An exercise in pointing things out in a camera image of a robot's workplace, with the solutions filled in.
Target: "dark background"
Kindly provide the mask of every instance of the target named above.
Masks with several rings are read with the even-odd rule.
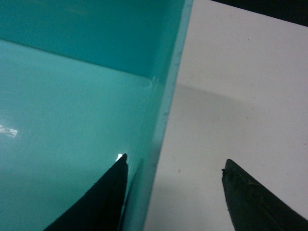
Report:
[[[288,22],[308,26],[308,0],[213,0]]]

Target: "container floor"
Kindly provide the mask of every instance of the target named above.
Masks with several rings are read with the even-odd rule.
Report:
[[[2,40],[0,76],[0,230],[39,231],[134,159],[152,83]]]

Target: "white surface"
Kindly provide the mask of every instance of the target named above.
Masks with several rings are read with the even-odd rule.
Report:
[[[233,159],[308,218],[308,28],[195,0],[145,231],[232,231]]]

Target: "black object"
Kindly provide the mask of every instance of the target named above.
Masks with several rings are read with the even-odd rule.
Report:
[[[127,185],[126,159],[124,154],[45,231],[116,231]]]
[[[213,0],[291,23],[308,26],[308,0]]]
[[[308,231],[308,221],[228,159],[222,183],[236,231]]]

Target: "teal plastic container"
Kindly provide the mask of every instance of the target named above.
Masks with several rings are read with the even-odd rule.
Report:
[[[41,231],[128,154],[142,230],[192,0],[0,0],[0,230]]]

